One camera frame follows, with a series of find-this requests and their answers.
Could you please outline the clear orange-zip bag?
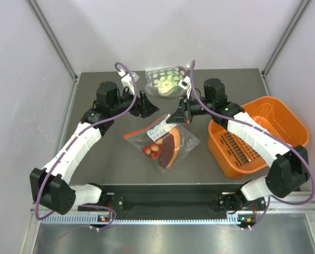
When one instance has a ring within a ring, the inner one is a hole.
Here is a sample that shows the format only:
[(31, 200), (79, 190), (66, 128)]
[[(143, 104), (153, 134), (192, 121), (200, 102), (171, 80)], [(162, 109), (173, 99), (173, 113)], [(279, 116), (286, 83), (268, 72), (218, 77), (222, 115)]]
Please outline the clear orange-zip bag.
[(124, 135), (124, 139), (151, 159), (161, 172), (171, 170), (200, 144), (181, 124), (168, 123), (170, 116), (162, 115), (147, 127)]

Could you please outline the fake orange-purple fruit slice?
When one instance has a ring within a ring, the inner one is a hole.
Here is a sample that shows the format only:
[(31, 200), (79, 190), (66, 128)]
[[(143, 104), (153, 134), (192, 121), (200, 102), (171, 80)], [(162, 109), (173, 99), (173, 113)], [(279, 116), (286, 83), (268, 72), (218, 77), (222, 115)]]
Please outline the fake orange-purple fruit slice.
[(172, 128), (162, 137), (162, 153), (158, 158), (158, 164), (163, 169), (170, 168), (174, 163), (181, 146), (181, 134), (178, 127)]

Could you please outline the fake red berry bunch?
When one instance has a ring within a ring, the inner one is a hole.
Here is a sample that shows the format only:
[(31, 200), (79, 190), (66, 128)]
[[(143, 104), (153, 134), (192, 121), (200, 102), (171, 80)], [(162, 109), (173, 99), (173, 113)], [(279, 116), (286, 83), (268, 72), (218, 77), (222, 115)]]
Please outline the fake red berry bunch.
[(162, 153), (163, 139), (157, 139), (155, 142), (145, 145), (142, 149), (143, 153), (155, 160)]

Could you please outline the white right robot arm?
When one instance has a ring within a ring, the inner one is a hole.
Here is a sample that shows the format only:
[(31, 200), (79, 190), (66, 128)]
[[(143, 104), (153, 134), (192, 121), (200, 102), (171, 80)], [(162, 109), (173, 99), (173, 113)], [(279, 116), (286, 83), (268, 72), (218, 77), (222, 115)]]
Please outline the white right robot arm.
[(209, 114), (215, 123), (255, 150), (270, 168), (266, 176), (245, 183), (237, 191), (235, 203), (239, 208), (248, 209), (258, 198), (285, 198), (310, 180), (307, 150), (276, 138), (241, 106), (230, 102), (220, 79), (204, 82), (204, 97), (196, 93), (189, 77), (178, 86), (186, 93), (180, 97), (179, 106), (167, 119), (168, 123), (190, 124), (194, 116)]

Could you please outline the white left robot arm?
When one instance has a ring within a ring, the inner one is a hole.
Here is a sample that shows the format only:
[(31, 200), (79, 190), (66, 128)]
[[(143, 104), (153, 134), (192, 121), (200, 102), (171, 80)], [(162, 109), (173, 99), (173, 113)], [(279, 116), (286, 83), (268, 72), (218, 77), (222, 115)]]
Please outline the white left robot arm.
[(61, 215), (85, 204), (104, 209), (108, 197), (102, 193), (102, 187), (97, 184), (70, 186), (73, 173), (116, 118), (130, 112), (144, 119), (158, 110), (143, 90), (136, 95), (128, 86), (119, 90), (112, 81), (101, 83), (92, 108), (83, 115), (71, 138), (42, 169), (34, 168), (30, 173), (35, 207), (44, 206)]

